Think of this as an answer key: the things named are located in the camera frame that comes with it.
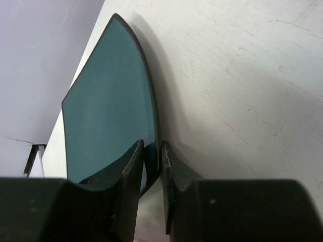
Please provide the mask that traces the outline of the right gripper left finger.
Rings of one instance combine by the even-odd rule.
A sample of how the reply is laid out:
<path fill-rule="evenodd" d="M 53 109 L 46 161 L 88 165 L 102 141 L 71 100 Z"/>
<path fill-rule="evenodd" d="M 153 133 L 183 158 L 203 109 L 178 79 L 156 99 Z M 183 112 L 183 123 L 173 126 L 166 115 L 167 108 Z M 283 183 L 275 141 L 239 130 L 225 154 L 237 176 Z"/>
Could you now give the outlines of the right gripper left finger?
<path fill-rule="evenodd" d="M 1 241 L 132 241 L 143 141 L 76 184 L 62 178 L 1 178 Z"/>

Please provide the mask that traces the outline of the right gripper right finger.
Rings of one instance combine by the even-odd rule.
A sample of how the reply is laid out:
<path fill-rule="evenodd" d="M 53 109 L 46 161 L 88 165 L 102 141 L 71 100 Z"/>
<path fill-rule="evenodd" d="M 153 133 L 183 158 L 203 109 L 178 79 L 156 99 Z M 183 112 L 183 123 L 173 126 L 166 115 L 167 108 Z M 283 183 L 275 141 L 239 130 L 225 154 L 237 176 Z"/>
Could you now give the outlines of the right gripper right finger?
<path fill-rule="evenodd" d="M 171 241 L 322 241 L 322 221 L 292 179 L 205 179 L 170 143 L 160 148 Z"/>

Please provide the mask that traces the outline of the teal square plate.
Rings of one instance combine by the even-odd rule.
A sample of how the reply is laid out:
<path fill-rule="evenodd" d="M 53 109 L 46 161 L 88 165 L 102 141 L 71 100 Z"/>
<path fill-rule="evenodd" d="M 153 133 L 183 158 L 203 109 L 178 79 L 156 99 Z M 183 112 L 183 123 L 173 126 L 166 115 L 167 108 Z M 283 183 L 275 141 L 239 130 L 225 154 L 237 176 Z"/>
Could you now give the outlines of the teal square plate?
<path fill-rule="evenodd" d="M 141 192 L 159 176 L 152 77 L 129 24 L 113 14 L 62 102 L 67 178 L 75 183 L 144 142 Z"/>

